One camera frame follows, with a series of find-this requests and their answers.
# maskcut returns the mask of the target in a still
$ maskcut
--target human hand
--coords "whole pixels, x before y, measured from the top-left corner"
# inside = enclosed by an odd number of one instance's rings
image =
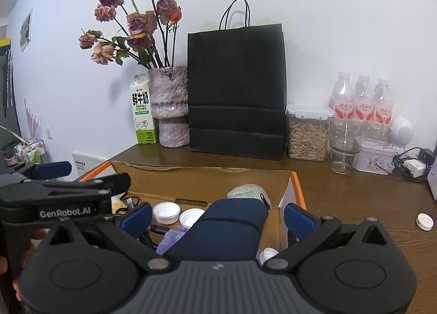
[[[32,234],[32,239],[34,240],[41,240],[45,236],[45,230],[44,229],[36,229],[34,230]],[[21,257],[21,267],[24,267],[27,262],[29,261],[29,258],[31,255],[35,252],[35,246],[33,244],[30,244],[29,250],[27,250],[23,256]],[[5,257],[0,256],[0,274],[4,274],[7,272],[8,264],[7,259]],[[12,282],[12,286],[14,287],[15,291],[17,292],[15,295],[17,296],[17,299],[22,302],[23,296],[20,292],[20,287],[18,286],[18,280],[19,278],[16,278]]]

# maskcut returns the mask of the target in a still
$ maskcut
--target small white round device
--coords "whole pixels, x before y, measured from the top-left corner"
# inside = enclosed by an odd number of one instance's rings
[[[420,229],[430,231],[433,228],[434,221],[428,214],[420,213],[416,218],[416,224]]]
[[[408,145],[412,137],[414,136],[414,132],[412,129],[412,125],[408,119],[403,117],[397,117],[392,124],[392,130],[390,131],[390,139],[397,146],[406,146]]]

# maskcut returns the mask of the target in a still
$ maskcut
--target white speaker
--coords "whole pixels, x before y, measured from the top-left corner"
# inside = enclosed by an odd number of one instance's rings
[[[390,130],[390,139],[397,146],[406,146],[410,143],[414,131],[410,121],[403,117],[397,117],[392,124]]]

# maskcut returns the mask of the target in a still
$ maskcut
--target bag handle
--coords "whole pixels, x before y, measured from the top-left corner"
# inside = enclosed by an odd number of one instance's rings
[[[228,7],[228,9],[223,14],[223,17],[222,17],[222,19],[220,21],[220,26],[219,26],[218,30],[222,30],[222,23],[223,23],[223,19],[225,18],[225,16],[226,16],[226,20],[225,20],[225,29],[224,30],[226,30],[226,26],[228,25],[229,13],[231,12],[232,6],[237,1],[244,1],[245,5],[246,5],[246,14],[245,14],[245,18],[244,18],[244,26],[245,27],[249,27],[250,26],[250,7],[249,7],[249,4],[247,3],[247,0],[234,0],[234,2],[232,2],[232,4]]]

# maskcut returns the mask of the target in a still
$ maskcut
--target white wall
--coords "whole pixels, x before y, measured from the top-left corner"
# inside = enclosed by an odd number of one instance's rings
[[[183,10],[176,62],[186,62],[187,33],[218,27],[232,0],[176,0]],[[285,34],[288,99],[327,103],[338,70],[370,72],[391,79],[395,113],[416,128],[412,145],[433,149],[437,137],[437,0],[248,0],[253,25],[282,23]],[[137,0],[143,10],[149,0]],[[80,29],[114,22],[94,20],[97,0],[18,0],[8,25],[13,39],[14,81],[21,130],[27,130],[23,99],[42,115],[54,139],[54,160],[75,150],[111,157],[135,144],[128,86],[142,68],[129,61],[98,66],[91,51],[79,49]],[[21,23],[33,6],[31,42],[21,53]],[[232,26],[240,17],[234,16]]]
[[[0,40],[6,38],[6,29],[7,29],[6,25],[5,26],[0,25]]]

